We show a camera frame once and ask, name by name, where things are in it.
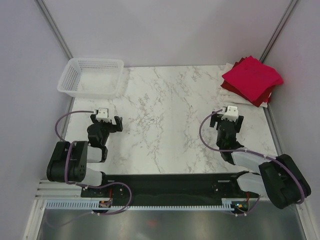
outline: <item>white marble surface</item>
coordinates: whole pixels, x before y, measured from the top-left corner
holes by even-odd
[[[76,98],[73,111],[109,108],[123,117],[123,132],[111,133],[105,163],[88,167],[107,174],[177,174],[239,172],[207,149],[199,138],[202,120],[226,106],[219,95],[218,74],[224,66],[125,68],[118,98]],[[236,104],[244,121],[237,139],[247,148],[268,155],[276,149],[262,108]],[[85,141],[89,113],[70,118],[66,140]],[[203,137],[216,146],[217,131],[203,127]]]

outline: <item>folded red towel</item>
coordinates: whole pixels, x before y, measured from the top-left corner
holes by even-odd
[[[274,86],[283,79],[272,67],[266,66],[252,56],[241,59],[236,67],[223,76],[223,88],[234,92],[255,106],[267,101]]]

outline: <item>purple cable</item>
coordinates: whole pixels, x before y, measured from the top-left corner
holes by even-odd
[[[64,168],[64,181],[66,184],[76,184],[77,186],[79,187],[88,187],[88,188],[92,188],[92,189],[103,189],[103,188],[107,188],[107,187],[110,187],[112,185],[123,185],[125,186],[128,190],[129,190],[129,193],[130,193],[130,197],[129,197],[129,201],[127,202],[127,204],[117,210],[117,211],[113,211],[113,212],[106,212],[106,213],[100,213],[99,215],[115,215],[115,214],[119,214],[119,213],[122,213],[123,211],[126,210],[126,208],[130,205],[131,203],[131,200],[132,200],[132,192],[131,192],[131,189],[130,187],[123,183],[123,182],[119,182],[119,181],[115,181],[115,182],[111,182],[111,183],[108,183],[108,184],[105,184],[105,185],[102,185],[102,186],[91,186],[91,185],[85,185],[85,184],[81,184],[81,183],[76,183],[76,182],[70,182],[68,181],[68,166],[69,166],[69,161],[70,161],[70,156],[71,156],[71,151],[72,151],[72,148],[74,146],[74,144],[76,143],[77,141],[73,141],[71,144],[70,144],[70,147],[68,149],[68,152],[67,152],[67,155],[66,155],[66,160],[65,160],[65,168]]]
[[[61,117],[59,117],[59,119],[56,121],[56,123],[54,125],[54,130],[55,130],[55,134],[58,136],[58,138],[61,141],[66,141],[66,140],[64,140],[63,137],[60,136],[60,134],[58,132],[58,124],[59,124],[59,122],[61,121],[61,119],[65,118],[66,116],[71,115],[71,114],[77,114],[77,113],[91,113],[91,114],[93,114],[94,112],[93,111],[87,111],[87,110],[71,111],[71,112],[68,112],[68,113],[62,115]]]
[[[221,112],[221,111],[222,111],[222,109],[211,113],[211,114],[210,114],[209,116],[207,116],[207,117],[202,121],[202,123],[200,124],[199,136],[200,136],[201,142],[202,142],[207,148],[209,148],[209,149],[211,149],[211,150],[213,150],[213,151],[216,151],[216,152],[243,152],[243,153],[249,153],[249,154],[254,154],[254,155],[257,155],[257,156],[259,156],[259,157],[266,158],[266,159],[268,159],[268,160],[270,160],[270,161],[275,162],[276,164],[278,164],[280,167],[282,167],[282,168],[289,174],[289,176],[292,178],[292,180],[294,181],[294,183],[295,183],[296,186],[298,187],[298,189],[299,189],[299,191],[300,191],[300,194],[301,194],[301,200],[298,201],[298,202],[296,202],[296,204],[302,204],[302,203],[305,201],[306,196],[305,196],[305,192],[304,192],[304,190],[302,189],[302,187],[301,187],[298,179],[295,177],[295,175],[294,175],[285,165],[283,165],[281,162],[279,162],[279,161],[276,160],[275,158],[269,157],[269,156],[264,156],[264,155],[261,154],[261,153],[258,153],[258,152],[255,152],[255,151],[251,151],[251,150],[244,150],[244,149],[226,149],[226,150],[220,150],[220,149],[216,149],[216,148],[213,148],[213,147],[209,146],[209,145],[204,141],[204,139],[203,139],[203,137],[202,137],[202,133],[201,133],[203,125],[205,124],[205,122],[206,122],[211,116],[213,116],[213,115],[215,115],[215,114],[217,114],[217,113],[219,113],[219,112]]]
[[[247,211],[247,212],[245,212],[245,213],[237,213],[236,215],[237,216],[245,216],[245,215],[247,215],[248,213],[250,213],[250,212],[252,212],[255,208],[256,208],[256,206],[258,205],[258,202],[259,202],[259,200],[260,200],[260,195],[258,196],[258,198],[257,198],[257,200],[255,201],[255,203],[253,204],[253,206]],[[235,216],[235,214],[234,213],[230,213],[230,212],[225,212],[226,214],[229,214],[229,215],[234,215]]]

